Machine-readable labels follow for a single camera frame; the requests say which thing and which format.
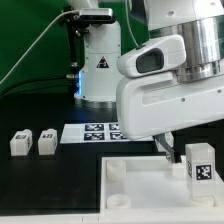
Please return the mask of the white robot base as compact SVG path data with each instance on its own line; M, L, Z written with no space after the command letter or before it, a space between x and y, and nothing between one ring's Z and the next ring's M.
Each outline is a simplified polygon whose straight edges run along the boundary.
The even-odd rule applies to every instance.
M72 7L100 8L99 0L72 0ZM85 63L79 71L79 90L74 94L76 104L91 108L116 106L116 88L122 76L117 69L121 56L121 28L117 21L89 21L84 35Z

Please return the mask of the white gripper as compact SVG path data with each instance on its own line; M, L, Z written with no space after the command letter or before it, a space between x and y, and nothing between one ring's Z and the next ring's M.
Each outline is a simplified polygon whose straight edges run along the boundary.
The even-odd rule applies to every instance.
M181 155L162 133L224 119L224 75L178 83L171 72L123 78L117 86L117 117L122 134L137 140L155 136L172 164Z

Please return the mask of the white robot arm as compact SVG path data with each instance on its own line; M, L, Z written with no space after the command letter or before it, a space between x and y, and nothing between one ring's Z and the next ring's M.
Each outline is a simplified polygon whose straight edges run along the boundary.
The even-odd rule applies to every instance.
M118 59L120 130L154 137L172 163L180 156L165 134L224 118L222 0L129 0L149 40Z

